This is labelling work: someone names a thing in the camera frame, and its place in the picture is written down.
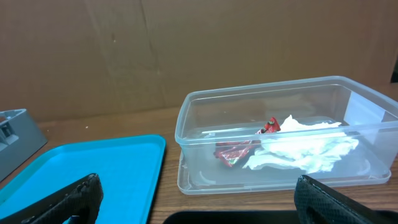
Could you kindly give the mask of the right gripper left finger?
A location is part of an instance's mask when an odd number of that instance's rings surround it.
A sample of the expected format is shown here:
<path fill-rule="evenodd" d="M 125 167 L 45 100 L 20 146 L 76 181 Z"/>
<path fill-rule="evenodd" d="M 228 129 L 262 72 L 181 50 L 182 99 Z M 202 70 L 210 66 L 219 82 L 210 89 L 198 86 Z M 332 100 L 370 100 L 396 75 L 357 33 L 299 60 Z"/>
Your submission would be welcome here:
<path fill-rule="evenodd" d="M 103 195 L 100 177 L 92 173 L 2 218 L 1 224 L 94 224 Z"/>

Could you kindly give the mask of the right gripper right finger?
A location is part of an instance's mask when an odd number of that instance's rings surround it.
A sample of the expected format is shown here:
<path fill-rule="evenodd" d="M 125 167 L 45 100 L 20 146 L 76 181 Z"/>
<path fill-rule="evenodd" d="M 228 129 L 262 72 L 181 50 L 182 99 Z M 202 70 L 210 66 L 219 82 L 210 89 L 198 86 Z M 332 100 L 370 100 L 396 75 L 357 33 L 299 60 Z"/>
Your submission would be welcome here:
<path fill-rule="evenodd" d="M 307 175 L 298 178 L 294 202 L 300 223 L 397 223 L 396 212 L 372 210 Z"/>

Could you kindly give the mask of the white napkin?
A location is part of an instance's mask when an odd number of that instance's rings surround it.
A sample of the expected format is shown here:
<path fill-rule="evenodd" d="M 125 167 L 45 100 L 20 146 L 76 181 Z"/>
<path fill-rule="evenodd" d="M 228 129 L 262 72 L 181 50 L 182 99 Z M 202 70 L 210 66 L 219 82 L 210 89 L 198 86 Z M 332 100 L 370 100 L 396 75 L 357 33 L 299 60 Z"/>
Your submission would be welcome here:
<path fill-rule="evenodd" d="M 318 137 L 294 136 L 262 141 L 243 165 L 244 169 L 300 169 L 306 174 L 332 171 L 336 162 L 355 150 L 359 141 L 344 132 Z"/>

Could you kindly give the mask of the red snack wrapper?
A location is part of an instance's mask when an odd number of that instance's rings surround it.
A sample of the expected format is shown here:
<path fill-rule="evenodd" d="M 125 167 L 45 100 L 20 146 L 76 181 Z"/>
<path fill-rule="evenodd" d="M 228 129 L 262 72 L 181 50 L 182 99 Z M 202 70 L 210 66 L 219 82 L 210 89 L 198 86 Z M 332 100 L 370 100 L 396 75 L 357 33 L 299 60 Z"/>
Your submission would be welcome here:
<path fill-rule="evenodd" d="M 272 117 L 256 134 L 270 134 L 281 130 L 278 121 Z M 252 149 L 259 147 L 260 140 L 247 140 L 240 142 L 218 142 L 213 155 L 227 167 L 233 167 L 243 160 Z"/>

